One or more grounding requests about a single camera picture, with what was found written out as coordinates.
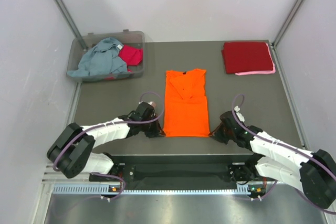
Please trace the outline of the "orange t shirt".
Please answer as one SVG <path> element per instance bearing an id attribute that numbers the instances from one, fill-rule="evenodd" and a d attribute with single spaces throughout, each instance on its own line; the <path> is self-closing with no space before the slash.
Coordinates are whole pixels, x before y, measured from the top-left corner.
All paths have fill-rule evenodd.
<path id="1" fill-rule="evenodd" d="M 209 135 L 205 75 L 205 69 L 166 71 L 163 131 L 167 137 Z"/>

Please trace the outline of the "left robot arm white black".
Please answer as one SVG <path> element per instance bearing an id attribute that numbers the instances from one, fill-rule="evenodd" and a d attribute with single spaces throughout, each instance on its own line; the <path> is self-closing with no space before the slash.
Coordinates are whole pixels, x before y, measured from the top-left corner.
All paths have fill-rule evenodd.
<path id="1" fill-rule="evenodd" d="M 148 138 L 164 137 L 158 118 L 152 102 L 140 102 L 135 110 L 111 121 L 92 126 L 71 123 L 58 136 L 46 156 L 53 163 L 54 171 L 61 172 L 68 179 L 85 172 L 99 173 L 107 180 L 114 180 L 119 174 L 118 166 L 109 154 L 96 154 L 93 149 L 140 132 Z"/>

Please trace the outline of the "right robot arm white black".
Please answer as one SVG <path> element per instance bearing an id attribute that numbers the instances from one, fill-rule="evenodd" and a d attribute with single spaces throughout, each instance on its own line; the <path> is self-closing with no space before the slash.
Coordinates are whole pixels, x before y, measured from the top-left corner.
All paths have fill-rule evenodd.
<path id="1" fill-rule="evenodd" d="M 210 137 L 221 143 L 235 142 L 253 155 L 241 167 L 243 179 L 267 177 L 302 193 L 312 204 L 328 209 L 335 201 L 335 161 L 324 151 L 311 152 L 293 147 L 253 125 L 246 126 L 236 111 L 220 116 Z"/>

